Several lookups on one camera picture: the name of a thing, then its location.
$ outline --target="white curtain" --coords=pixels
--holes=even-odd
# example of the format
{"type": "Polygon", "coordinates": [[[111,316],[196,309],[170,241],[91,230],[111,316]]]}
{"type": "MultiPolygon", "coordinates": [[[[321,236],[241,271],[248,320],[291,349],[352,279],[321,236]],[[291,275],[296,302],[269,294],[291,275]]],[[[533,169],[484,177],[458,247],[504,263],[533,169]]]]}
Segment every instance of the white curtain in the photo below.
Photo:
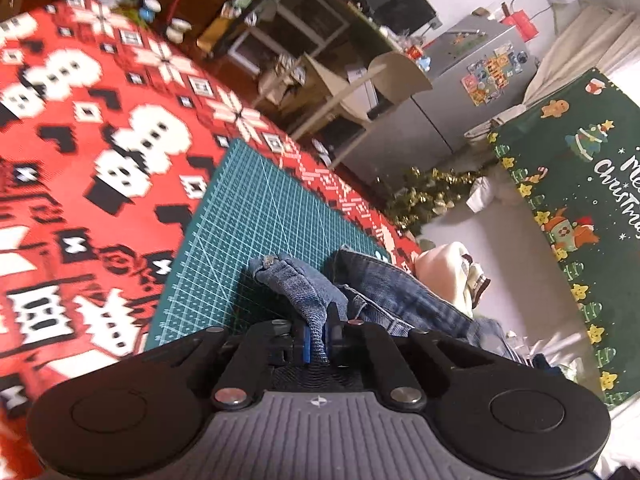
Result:
{"type": "Polygon", "coordinates": [[[640,393],[609,414],[611,435],[594,470],[600,478],[608,478],[622,465],[640,468],[640,393]]]}
{"type": "Polygon", "coordinates": [[[530,107],[594,66],[615,79],[639,61],[640,18],[632,12],[589,6],[554,42],[523,104],[530,107]]]}

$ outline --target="jeans seam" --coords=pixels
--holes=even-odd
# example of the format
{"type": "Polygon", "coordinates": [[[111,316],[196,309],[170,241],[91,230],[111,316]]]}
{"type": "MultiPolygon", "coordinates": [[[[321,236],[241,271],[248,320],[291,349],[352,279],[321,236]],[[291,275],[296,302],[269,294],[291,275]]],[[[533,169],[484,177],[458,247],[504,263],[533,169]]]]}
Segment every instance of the jeans seam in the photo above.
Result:
{"type": "MultiPolygon", "coordinates": [[[[398,272],[402,272],[402,275],[408,276],[412,281],[414,281],[417,285],[420,285],[420,287],[423,287],[424,289],[426,289],[428,291],[428,293],[433,294],[430,290],[429,287],[425,286],[423,282],[421,282],[420,280],[418,280],[418,278],[416,278],[414,275],[412,275],[411,273],[408,272],[404,272],[404,270],[399,269],[398,267],[396,267],[393,264],[389,264],[386,262],[383,262],[377,258],[374,258],[373,256],[369,256],[368,254],[363,254],[363,253],[359,253],[358,251],[354,251],[351,248],[346,248],[345,246],[340,248],[340,251],[345,251],[348,253],[352,253],[352,254],[357,254],[358,256],[363,257],[364,259],[366,259],[370,264],[378,264],[382,267],[387,267],[390,270],[392,270],[395,273],[398,272]]],[[[473,321],[473,318],[467,316],[464,312],[460,312],[459,310],[456,309],[455,306],[453,306],[452,304],[449,303],[449,301],[445,301],[442,298],[439,298],[438,296],[436,296],[435,294],[433,294],[433,296],[435,298],[437,298],[437,300],[441,301],[442,303],[446,304],[447,306],[453,308],[457,313],[460,314],[460,316],[462,316],[465,320],[469,320],[469,321],[473,321]]]]}
{"type": "Polygon", "coordinates": [[[349,286],[347,284],[343,284],[341,286],[344,286],[345,288],[347,288],[350,292],[352,292],[354,295],[356,295],[358,298],[360,298],[365,304],[369,305],[371,308],[374,308],[379,313],[381,313],[383,316],[387,316],[391,320],[392,323],[396,322],[398,324],[404,325],[405,327],[408,327],[409,329],[415,328],[415,326],[413,326],[412,324],[407,323],[401,317],[398,317],[395,314],[392,314],[386,308],[383,308],[383,307],[379,306],[371,298],[368,298],[367,296],[362,294],[360,291],[355,290],[353,287],[351,287],[351,286],[349,286]]]}

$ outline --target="denim fabric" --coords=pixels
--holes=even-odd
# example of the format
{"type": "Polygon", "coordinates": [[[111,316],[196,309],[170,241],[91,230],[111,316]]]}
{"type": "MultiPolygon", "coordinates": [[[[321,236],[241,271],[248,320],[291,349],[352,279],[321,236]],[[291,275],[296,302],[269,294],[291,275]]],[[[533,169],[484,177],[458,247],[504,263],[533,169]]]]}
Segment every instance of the denim fabric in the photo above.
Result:
{"type": "Polygon", "coordinates": [[[362,319],[382,325],[391,335],[406,336],[412,328],[438,330],[473,346],[525,364],[508,345],[493,319],[462,314],[434,295],[412,275],[366,254],[341,248],[334,260],[334,283],[288,254],[249,262],[254,279],[284,295],[306,320],[312,359],[326,362],[322,329],[332,301],[341,320],[362,319]]]}
{"type": "Polygon", "coordinates": [[[350,299],[350,319],[357,316],[379,323],[391,335],[406,335],[412,328],[439,330],[473,346],[525,363],[508,345],[496,320],[467,317],[396,266],[341,248],[335,257],[334,283],[350,299]]]}
{"type": "Polygon", "coordinates": [[[341,320],[347,320],[347,298],[320,272],[286,253],[269,254],[249,261],[254,280],[285,296],[302,316],[311,332],[311,358],[327,362],[322,329],[326,310],[334,302],[341,320]]]}

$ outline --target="snowflake pattern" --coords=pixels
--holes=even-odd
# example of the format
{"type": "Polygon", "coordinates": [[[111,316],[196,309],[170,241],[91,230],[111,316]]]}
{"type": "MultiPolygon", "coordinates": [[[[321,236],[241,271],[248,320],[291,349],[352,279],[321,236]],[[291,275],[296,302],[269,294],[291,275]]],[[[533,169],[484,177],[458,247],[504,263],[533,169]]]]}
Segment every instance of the snowflake pattern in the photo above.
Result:
{"type": "Polygon", "coordinates": [[[158,71],[165,83],[174,81],[184,86],[181,74],[198,75],[199,72],[191,64],[191,59],[183,56],[175,56],[169,46],[162,41],[148,40],[149,48],[133,48],[136,54],[136,62],[158,67],[158,71]]]}
{"type": "Polygon", "coordinates": [[[73,11],[76,22],[91,25],[94,34],[104,34],[114,38],[114,27],[131,30],[131,24],[127,18],[112,14],[103,4],[91,2],[91,10],[74,8],[73,11]]]}
{"type": "Polygon", "coordinates": [[[213,118],[235,124],[245,142],[253,139],[257,144],[262,144],[255,129],[266,130],[268,126],[262,120],[260,112],[243,107],[238,96],[232,91],[225,92],[218,87],[218,95],[222,99],[221,103],[207,99],[207,104],[213,108],[213,118]]]}

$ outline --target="refrigerator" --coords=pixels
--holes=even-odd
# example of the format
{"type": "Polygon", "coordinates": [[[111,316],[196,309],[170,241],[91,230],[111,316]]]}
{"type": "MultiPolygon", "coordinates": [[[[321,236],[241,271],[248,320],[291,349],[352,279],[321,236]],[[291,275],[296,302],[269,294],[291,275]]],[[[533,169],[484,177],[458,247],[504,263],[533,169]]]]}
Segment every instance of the refrigerator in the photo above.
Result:
{"type": "Polygon", "coordinates": [[[520,104],[537,70],[515,26],[479,16],[451,27],[425,54],[433,89],[384,117],[343,160],[366,184],[379,176],[399,189],[410,167],[437,166],[465,145],[465,132],[520,104]]]}

